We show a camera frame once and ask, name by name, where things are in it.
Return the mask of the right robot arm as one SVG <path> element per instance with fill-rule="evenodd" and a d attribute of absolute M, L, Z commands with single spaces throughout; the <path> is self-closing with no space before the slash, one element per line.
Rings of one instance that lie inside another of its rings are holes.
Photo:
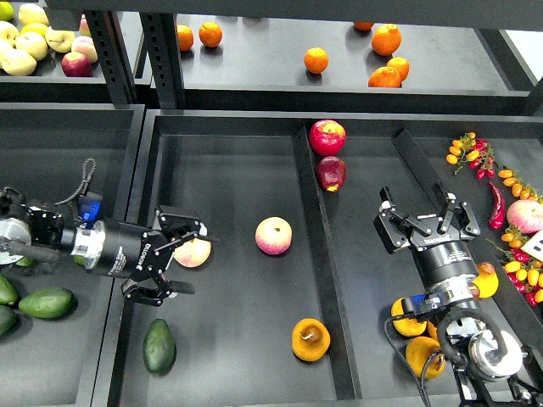
<path fill-rule="evenodd" d="M 424 292 L 401 300 L 402 310 L 388 317 L 383 327 L 396 321 L 432 322 L 437 346 L 422 357 L 422 368 L 411 363 L 413 376 L 425 405 L 430 404 L 427 374 L 434 362 L 451 364 L 462 406 L 497 406 L 487 385 L 504 381 L 511 392 L 509 406 L 540 406 L 542 391 L 518 373 L 530 358 L 528 348 L 500 327 L 477 303 L 473 281 L 479 273 L 467 242 L 480 233 L 469 203 L 460 201 L 438 184 L 440 211 L 429 215 L 404 215 L 390 191 L 379 193 L 381 205 L 373 224 L 388 253 L 411 251 Z"/>

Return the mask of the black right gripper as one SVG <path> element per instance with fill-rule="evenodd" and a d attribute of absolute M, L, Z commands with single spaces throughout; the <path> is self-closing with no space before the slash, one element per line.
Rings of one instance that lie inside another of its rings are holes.
<path fill-rule="evenodd" d="M 388 253 L 411 251 L 428 293 L 444 292 L 447 286 L 466 287 L 479 274 L 467 247 L 481 232 L 471 204 L 459 200 L 442 181 L 436 182 L 434 192 L 439 216 L 416 218 L 398 211 L 389 188 L 382 187 L 381 212 L 373 221 Z"/>

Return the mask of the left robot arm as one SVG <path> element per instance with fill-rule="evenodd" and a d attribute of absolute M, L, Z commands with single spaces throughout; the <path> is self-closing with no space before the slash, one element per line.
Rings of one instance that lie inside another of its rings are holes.
<path fill-rule="evenodd" d="M 173 294 L 194 292 L 188 282 L 165 273 L 176 249 L 194 238 L 215 241 L 198 215 L 160 206 L 152 226 L 124 221 L 68 220 L 53 206 L 34 204 L 11 187 L 1 191 L 1 262 L 23 258 L 56 262 L 61 254 L 79 257 L 90 273 L 120 278 L 124 299 L 158 307 Z"/>

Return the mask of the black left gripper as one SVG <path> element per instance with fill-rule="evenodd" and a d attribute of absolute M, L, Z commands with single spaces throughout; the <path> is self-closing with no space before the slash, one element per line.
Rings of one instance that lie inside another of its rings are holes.
<path fill-rule="evenodd" d="M 160 205 L 150 227 L 106 220 L 101 270 L 106 276 L 127 278 L 121 284 L 125 300 L 160 307 L 177 294 L 195 294 L 189 282 L 165 277 L 174 251 L 198 238 L 218 243 L 199 215 L 191 209 Z"/>

